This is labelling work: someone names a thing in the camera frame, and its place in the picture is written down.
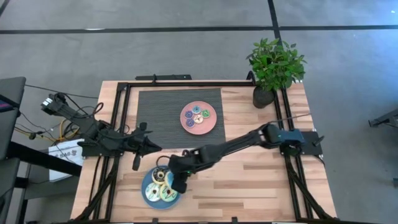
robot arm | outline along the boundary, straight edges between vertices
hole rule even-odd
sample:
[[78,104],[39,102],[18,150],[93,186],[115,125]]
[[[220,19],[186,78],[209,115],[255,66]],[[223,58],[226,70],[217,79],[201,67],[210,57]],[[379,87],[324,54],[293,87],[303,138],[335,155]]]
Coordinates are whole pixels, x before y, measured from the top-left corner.
[[267,123],[250,131],[244,136],[224,142],[218,145],[206,145],[191,151],[183,151],[182,156],[171,155],[169,169],[174,175],[172,189],[185,193],[187,189],[187,178],[190,174],[209,169],[224,156],[238,152],[250,146],[261,146],[272,149],[286,144],[297,146],[305,143],[302,133],[295,129],[283,131]]
[[146,136],[150,133],[146,131],[146,123],[141,123],[131,134],[119,133],[107,122],[94,119],[94,114],[100,109],[96,108],[97,111],[90,115],[81,114],[68,106],[65,96],[61,93],[50,94],[42,103],[42,110],[47,114],[63,116],[79,126],[84,138],[83,142],[78,143],[83,148],[82,156],[114,157],[126,151],[132,152],[136,155],[132,169],[138,170],[142,156],[162,150]]

toy donut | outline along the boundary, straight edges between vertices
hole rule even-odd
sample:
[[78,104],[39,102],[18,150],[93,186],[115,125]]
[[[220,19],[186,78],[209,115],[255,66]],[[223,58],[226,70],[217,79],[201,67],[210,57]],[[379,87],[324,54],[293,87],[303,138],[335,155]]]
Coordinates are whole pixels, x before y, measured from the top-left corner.
[[201,112],[200,106],[194,106],[194,107],[192,108],[192,112],[193,112],[194,114],[200,113],[200,112]]
[[195,117],[193,118],[193,121],[194,121],[196,124],[200,124],[200,123],[203,122],[203,116],[200,115],[200,114],[195,115]]
[[192,111],[186,111],[184,116],[187,119],[191,119],[193,117],[193,113]]
[[155,168],[154,171],[152,172],[152,181],[155,184],[162,185],[164,184],[164,177],[166,174],[166,170],[163,168]]
[[177,192],[167,185],[162,185],[160,187],[160,198],[165,202],[172,202],[177,198]]
[[194,127],[195,122],[193,121],[193,119],[187,119],[185,124],[187,125],[188,128],[192,128],[192,127]]
[[173,181],[174,181],[174,175],[171,171],[168,171],[164,179],[164,184],[169,188],[171,188]]
[[160,185],[150,183],[145,189],[145,196],[151,202],[157,202],[158,200],[160,200]]
[[210,111],[203,110],[203,111],[201,111],[201,115],[203,116],[203,118],[208,118],[208,117],[210,117]]

gray floor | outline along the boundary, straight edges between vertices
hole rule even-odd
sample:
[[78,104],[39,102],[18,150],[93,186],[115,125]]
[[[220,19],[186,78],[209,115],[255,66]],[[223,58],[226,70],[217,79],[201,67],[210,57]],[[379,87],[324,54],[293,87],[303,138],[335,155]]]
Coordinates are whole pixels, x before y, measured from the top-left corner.
[[[280,26],[398,24],[397,1],[277,0]],[[11,0],[0,29],[271,25],[266,0]],[[398,30],[284,31],[306,55],[305,89],[322,142],[338,216],[395,223],[398,219],[398,130],[369,128],[368,119],[398,108]],[[273,32],[0,35],[0,77],[25,76],[31,85],[98,95],[103,80],[137,75],[191,74],[240,79],[252,43]],[[27,88],[21,110],[50,127],[40,111],[46,91]],[[77,98],[81,105],[95,100]],[[20,118],[19,123],[29,126]],[[14,141],[43,149],[49,142]],[[26,220],[66,221],[74,195],[29,202]],[[10,211],[12,223],[15,211]]]

wooden table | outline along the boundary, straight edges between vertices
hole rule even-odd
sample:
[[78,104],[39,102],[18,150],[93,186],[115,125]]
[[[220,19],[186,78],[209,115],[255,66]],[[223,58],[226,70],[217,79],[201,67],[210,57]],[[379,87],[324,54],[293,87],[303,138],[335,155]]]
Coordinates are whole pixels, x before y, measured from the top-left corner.
[[[104,108],[96,115],[96,119],[110,121],[117,83],[103,82],[98,102],[103,102]],[[140,91],[199,88],[219,87],[133,87],[126,124],[130,127],[136,125]],[[253,87],[221,87],[226,140],[276,120],[274,105],[268,105],[261,110],[253,106],[252,92]],[[309,113],[307,97],[301,83],[293,84],[287,93],[293,116]],[[120,121],[123,99],[122,94],[117,122]],[[279,101],[285,116],[281,93]],[[296,118],[294,124],[302,130],[313,129],[311,116]],[[141,159],[138,171],[131,169],[134,155],[123,155],[119,165],[112,222],[151,222],[152,218],[159,218],[160,222],[230,222],[231,217],[235,216],[241,222],[295,220],[284,158],[279,154],[279,149],[268,150],[257,146],[228,155],[211,169],[193,175],[189,178],[187,192],[174,208],[149,208],[141,196],[142,178],[155,166],[155,160],[159,156],[173,153],[181,153],[181,149],[163,150],[145,156]],[[92,157],[84,161],[71,218],[79,215],[88,204],[96,160],[97,158]],[[313,156],[302,156],[302,160],[309,191],[327,213],[335,216],[324,166]],[[305,217],[302,195],[298,189],[297,192],[302,216]],[[103,197],[100,217],[104,217],[107,195],[105,193]]]

potted plant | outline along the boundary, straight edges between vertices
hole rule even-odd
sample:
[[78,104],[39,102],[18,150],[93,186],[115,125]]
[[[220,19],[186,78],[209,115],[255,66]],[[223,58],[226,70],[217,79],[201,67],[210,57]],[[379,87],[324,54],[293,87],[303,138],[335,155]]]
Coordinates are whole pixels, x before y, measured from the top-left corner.
[[281,88],[289,88],[292,82],[302,80],[304,77],[304,66],[306,63],[304,55],[297,55],[296,44],[289,45],[279,39],[268,42],[261,39],[254,43],[256,47],[246,58],[257,76],[253,91],[253,105],[256,108],[264,108],[275,99],[275,91]]

